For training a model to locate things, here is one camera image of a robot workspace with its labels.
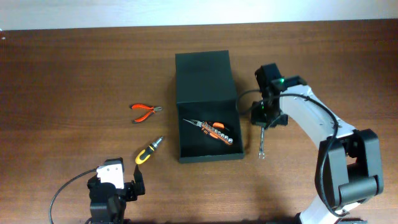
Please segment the silver ring wrench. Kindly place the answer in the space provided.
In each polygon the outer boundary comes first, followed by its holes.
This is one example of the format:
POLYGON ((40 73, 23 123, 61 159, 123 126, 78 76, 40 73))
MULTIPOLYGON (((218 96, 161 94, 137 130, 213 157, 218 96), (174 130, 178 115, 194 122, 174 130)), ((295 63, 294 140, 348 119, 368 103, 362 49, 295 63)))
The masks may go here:
POLYGON ((260 145, 259 145, 259 154, 258 158, 259 159, 265 159, 265 153, 264 153, 264 133, 265 133, 265 127, 261 128, 261 138, 260 138, 260 145))

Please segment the orange black needle-nose pliers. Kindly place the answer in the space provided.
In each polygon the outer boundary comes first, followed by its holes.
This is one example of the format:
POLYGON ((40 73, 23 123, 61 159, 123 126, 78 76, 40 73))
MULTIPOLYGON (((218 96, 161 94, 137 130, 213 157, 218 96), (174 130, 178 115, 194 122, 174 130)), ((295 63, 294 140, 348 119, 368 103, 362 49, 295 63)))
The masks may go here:
POLYGON ((195 119, 184 119, 184 121, 194 126, 198 126, 205 134, 213 138, 229 138, 229 136, 225 133, 225 131, 228 131, 228 128, 223 123, 199 121, 195 119))

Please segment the orange socket bit rail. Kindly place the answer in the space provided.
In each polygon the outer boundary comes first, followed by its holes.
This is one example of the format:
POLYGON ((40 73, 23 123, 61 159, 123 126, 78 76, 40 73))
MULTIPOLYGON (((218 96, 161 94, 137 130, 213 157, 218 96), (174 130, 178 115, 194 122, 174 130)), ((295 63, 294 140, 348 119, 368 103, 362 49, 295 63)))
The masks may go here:
POLYGON ((203 122, 201 124, 201 130, 210 137, 220 140, 228 146, 232 145, 234 142, 233 138, 227 134, 229 129, 222 123, 203 122))

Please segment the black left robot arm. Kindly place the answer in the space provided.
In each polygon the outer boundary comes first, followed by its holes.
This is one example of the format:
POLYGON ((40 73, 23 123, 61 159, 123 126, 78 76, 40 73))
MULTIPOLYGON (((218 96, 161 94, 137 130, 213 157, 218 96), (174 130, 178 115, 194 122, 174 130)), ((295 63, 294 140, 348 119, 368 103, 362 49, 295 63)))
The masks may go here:
POLYGON ((91 222, 99 224, 131 223, 131 219, 124 217, 126 204, 146 193, 139 167, 134 169, 134 180, 125 182, 122 164, 99 166, 87 186, 90 191, 91 222))

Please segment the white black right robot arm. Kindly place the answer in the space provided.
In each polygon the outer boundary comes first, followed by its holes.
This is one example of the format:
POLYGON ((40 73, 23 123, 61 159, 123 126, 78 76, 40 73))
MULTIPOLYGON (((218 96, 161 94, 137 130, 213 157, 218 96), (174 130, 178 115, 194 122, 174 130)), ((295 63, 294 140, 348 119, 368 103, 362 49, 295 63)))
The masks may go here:
POLYGON ((299 76, 284 78, 272 63, 254 73, 261 101, 251 122, 263 131, 285 126, 292 118, 318 148, 317 194, 292 223, 339 223, 348 212, 384 190, 379 138, 358 130, 325 106, 299 76))

